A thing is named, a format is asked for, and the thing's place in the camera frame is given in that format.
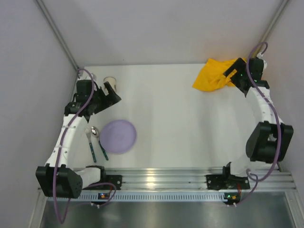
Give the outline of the paper cup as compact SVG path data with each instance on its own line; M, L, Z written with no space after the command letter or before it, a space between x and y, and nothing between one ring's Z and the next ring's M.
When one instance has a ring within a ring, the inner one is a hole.
M112 87L112 89L116 92L116 78L112 77L112 76L108 76L104 78L104 83L108 82L110 84L110 86Z

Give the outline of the yellow pikachu cloth placemat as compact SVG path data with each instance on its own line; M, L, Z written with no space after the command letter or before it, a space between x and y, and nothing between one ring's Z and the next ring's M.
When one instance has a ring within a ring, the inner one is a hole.
M237 58L217 61L209 58L204 67L200 70L192 87L203 92L213 92L226 86L235 87L230 80L232 74L230 73L226 77L224 76L224 72L228 70L236 60Z

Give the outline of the spoon with green handle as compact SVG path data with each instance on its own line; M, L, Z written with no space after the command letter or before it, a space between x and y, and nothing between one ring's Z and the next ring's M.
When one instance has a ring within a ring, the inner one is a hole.
M99 146L100 146L100 148L102 150L102 153L103 153L105 159L107 161L109 161L109 158L107 156L106 150L103 148L103 146L101 144L101 141L100 141L100 132L99 132L99 130L95 126L91 127L91 134L97 139L98 144L99 144Z

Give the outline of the fork with green handle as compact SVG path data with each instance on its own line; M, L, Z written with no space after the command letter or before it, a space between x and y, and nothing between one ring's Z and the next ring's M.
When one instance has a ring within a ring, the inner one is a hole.
M86 137L88 139L88 143L89 143L89 147L90 147L90 151L91 151L93 161L94 161L94 163L96 163L97 160L96 160L94 148L93 148L92 141L91 141L91 130L88 127L85 129L85 134L86 134Z

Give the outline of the purple plastic plate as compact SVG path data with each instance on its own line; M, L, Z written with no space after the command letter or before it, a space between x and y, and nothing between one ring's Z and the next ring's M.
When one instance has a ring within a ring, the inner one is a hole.
M123 154L133 148L137 140L135 126L127 120L114 120L104 126L100 143L109 153Z

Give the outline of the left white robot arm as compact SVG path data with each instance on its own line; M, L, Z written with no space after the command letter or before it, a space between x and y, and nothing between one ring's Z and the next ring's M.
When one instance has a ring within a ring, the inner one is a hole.
M47 197L77 199L82 189L109 180L103 166L90 165L74 171L74 160L79 140L88 126L90 117L121 101L109 82L104 88L91 80L76 84L76 100L65 107L63 126L52 154L44 166L36 169L36 178Z

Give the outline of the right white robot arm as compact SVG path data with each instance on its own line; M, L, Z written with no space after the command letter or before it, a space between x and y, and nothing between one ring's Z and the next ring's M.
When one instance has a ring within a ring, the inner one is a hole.
M284 124L270 98L270 86L262 80L266 61L251 58L248 63L238 58L224 76L244 94L252 108L256 126L246 142L246 153L223 167L218 189L249 188L247 172L264 164L276 164L284 159L294 130Z

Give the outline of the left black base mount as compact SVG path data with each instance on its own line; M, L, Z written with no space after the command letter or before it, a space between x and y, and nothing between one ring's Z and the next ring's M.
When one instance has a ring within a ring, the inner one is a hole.
M103 177L98 183L112 183L117 190L121 189L122 186L122 175L106 175L105 177ZM99 186L95 186L94 189L96 190L110 190L111 186L109 185L99 185Z

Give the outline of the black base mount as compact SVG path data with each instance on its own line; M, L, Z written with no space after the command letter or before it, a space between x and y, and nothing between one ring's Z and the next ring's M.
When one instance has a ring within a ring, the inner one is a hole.
M208 190L242 190L250 189L247 177L238 177L235 175L224 176L223 174L206 175Z
M121 189L122 186L122 175L106 175L105 177L103 177L98 183L112 183L117 190ZM95 186L94 189L96 190L110 190L111 186L109 185L99 185L99 186Z

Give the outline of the aluminium rail frame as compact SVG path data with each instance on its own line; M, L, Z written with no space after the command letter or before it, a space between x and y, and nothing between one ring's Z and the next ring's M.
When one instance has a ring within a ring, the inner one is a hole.
M108 175L121 175L124 191L208 191L206 175L221 174L221 168L180 169L106 169ZM257 192L294 191L296 185L289 172L275 169Z

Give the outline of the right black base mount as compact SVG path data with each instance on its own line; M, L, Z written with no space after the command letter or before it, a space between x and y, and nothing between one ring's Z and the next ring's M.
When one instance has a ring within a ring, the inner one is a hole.
M250 189L247 177L238 177L235 175L224 176L223 174L206 175L208 190L242 190Z

